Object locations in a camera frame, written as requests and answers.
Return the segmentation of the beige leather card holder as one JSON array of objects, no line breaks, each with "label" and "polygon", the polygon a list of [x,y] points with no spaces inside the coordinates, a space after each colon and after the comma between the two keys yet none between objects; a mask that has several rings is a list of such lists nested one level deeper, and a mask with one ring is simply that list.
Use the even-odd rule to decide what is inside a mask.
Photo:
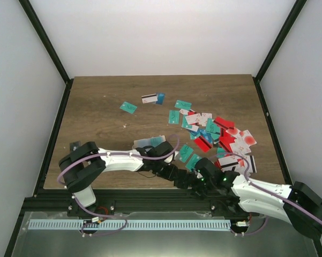
[{"label": "beige leather card holder", "polygon": [[165,142],[166,137],[164,135],[160,135],[158,137],[151,137],[151,138],[146,138],[146,139],[139,139],[139,140],[135,140],[133,142],[133,149],[135,148],[143,148],[145,146],[152,146],[152,147],[156,147],[159,144]]}]

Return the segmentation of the black card front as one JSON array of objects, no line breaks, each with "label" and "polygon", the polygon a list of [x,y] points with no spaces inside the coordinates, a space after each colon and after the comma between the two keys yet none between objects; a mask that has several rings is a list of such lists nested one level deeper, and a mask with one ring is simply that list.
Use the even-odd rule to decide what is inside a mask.
[{"label": "black card front", "polygon": [[75,151],[77,148],[79,148],[81,146],[81,143],[80,141],[75,141],[75,142],[71,142],[69,143],[69,149],[70,149],[70,152],[73,152]]}]

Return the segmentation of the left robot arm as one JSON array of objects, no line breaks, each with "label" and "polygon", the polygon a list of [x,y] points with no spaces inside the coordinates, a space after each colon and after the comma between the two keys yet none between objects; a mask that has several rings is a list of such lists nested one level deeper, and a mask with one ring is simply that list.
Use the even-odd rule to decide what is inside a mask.
[{"label": "left robot arm", "polygon": [[86,216],[93,216],[99,210],[99,203],[92,182],[103,172],[150,171],[173,182],[177,188],[188,188],[189,173],[173,164],[178,155],[179,151],[167,141],[127,151],[106,150],[90,141],[59,161],[61,173],[57,181],[62,179],[66,189],[79,201],[80,210]]}]

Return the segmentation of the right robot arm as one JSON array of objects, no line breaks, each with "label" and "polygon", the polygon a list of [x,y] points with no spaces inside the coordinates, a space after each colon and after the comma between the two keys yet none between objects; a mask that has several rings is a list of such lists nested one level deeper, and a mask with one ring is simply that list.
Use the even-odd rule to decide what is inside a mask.
[{"label": "right robot arm", "polygon": [[222,171],[207,158],[196,161],[190,171],[196,177],[192,188],[199,192],[217,190],[234,197],[227,202],[232,215],[238,216],[244,211],[263,214],[291,224],[307,238],[321,238],[322,198],[305,183],[263,182],[233,170]]}]

